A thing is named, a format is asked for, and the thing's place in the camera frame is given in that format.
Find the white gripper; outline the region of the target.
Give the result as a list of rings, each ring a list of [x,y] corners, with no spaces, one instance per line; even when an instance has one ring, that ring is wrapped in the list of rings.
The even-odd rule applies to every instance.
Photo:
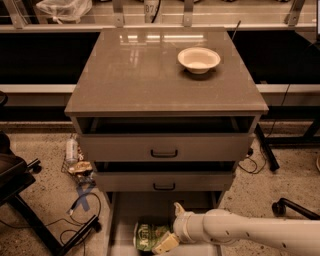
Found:
[[[203,214],[185,212],[183,206],[175,202],[175,216],[173,223],[174,233],[167,231],[153,246],[152,252],[156,255],[163,254],[183,243],[195,243],[203,240]]]

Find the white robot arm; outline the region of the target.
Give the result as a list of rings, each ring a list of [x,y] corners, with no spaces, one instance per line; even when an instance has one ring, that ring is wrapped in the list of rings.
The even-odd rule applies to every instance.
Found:
[[[173,232],[167,231],[152,248],[163,254],[180,243],[206,242],[230,246],[248,240],[299,256],[320,256],[320,221],[243,217],[222,209],[206,213],[186,211],[175,206]]]

